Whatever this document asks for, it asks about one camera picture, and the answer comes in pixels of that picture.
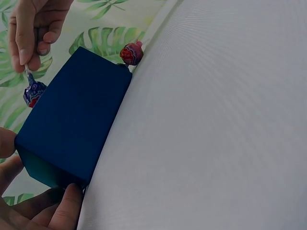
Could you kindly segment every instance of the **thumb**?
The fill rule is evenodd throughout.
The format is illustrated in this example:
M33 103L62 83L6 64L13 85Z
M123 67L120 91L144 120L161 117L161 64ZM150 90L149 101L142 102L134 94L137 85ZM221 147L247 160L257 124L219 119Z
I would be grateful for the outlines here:
M16 44L19 50L20 65L28 63L35 47L34 18L47 0L20 0L15 9Z

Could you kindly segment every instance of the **box side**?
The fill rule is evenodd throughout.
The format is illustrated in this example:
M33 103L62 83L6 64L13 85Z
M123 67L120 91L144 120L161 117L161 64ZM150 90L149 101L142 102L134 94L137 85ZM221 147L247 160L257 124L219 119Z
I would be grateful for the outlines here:
M78 178L75 175L50 164L49 162L38 157L35 153L27 150L18 144L18 135L15 139L15 146L18 154L24 164L28 174L35 180L53 188L66 188L70 184L77 184L81 188L85 188L89 181Z

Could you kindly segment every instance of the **patterned background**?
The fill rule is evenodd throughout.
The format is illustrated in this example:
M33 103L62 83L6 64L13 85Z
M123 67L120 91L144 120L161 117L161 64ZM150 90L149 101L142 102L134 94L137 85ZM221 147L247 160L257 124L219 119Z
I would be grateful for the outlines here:
M0 126L18 132L31 109L23 101L27 81L14 72L7 46L8 18L16 0L0 0ZM49 84L70 55L83 46L114 62L122 62L123 46L142 39L166 0L75 0L60 39L49 55L41 58L35 78ZM4 194L9 205L22 202L48 188L30 178L25 170Z

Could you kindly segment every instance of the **candy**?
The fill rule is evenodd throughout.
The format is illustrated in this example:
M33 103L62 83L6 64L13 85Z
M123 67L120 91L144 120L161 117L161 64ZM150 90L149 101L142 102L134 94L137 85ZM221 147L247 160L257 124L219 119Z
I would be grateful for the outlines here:
M33 74L26 66L25 73L29 82L29 86L24 90L24 101L26 102L27 106L33 108L41 97L41 95L46 90L47 86L39 81L35 81Z
M142 42L129 43L120 52L120 57L125 62L126 66L136 66L141 61L144 53L142 50Z

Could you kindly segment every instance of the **red lollipop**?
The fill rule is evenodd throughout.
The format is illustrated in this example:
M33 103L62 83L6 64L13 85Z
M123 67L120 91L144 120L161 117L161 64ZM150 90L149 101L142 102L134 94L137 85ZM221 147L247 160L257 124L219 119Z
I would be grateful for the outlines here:
M129 43L120 52L120 57L125 62L126 66L136 66L141 61L144 53L142 50L142 42Z

